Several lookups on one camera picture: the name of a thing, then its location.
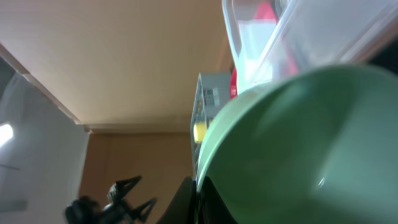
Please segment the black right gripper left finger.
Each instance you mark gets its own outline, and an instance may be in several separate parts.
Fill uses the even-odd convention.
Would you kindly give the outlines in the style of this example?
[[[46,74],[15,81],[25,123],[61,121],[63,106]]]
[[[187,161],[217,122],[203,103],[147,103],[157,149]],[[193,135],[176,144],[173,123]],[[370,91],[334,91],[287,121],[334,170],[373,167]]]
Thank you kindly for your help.
[[[194,224],[195,207],[196,183],[186,177],[157,224]]]

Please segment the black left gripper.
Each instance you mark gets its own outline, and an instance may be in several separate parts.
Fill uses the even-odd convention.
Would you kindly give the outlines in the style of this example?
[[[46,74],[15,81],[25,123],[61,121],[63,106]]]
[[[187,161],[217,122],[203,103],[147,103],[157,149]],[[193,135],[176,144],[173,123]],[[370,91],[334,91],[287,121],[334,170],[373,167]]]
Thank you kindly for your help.
[[[130,179],[116,181],[108,192],[108,201],[115,203],[110,203],[104,208],[101,208],[97,201],[88,196],[74,200],[64,211],[67,223],[118,224],[134,223],[135,220],[145,223],[157,202],[156,198],[152,198],[132,210],[121,201],[141,179],[142,176],[138,175]]]

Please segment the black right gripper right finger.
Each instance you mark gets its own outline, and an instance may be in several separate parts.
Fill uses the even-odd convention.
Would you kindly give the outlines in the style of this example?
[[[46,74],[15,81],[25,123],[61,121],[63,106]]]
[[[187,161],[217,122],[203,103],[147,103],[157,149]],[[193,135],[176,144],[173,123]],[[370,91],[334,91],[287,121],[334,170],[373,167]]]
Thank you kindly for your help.
[[[237,224],[209,177],[199,193],[199,224]]]

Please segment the yellow plastic cup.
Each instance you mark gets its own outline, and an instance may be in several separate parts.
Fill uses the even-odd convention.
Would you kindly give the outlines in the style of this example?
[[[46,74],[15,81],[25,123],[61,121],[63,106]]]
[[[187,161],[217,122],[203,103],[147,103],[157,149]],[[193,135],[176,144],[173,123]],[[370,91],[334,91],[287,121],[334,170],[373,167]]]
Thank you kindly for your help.
[[[193,126],[193,139],[195,143],[203,142],[207,130],[206,122],[198,122]]]

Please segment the green bowl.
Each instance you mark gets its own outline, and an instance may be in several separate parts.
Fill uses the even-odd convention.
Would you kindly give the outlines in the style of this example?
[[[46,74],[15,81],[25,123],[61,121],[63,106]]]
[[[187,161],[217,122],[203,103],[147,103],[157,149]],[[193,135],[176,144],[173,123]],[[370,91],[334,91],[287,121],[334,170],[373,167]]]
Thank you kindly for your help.
[[[208,184],[236,223],[396,223],[397,76],[336,65],[242,93],[201,145]]]

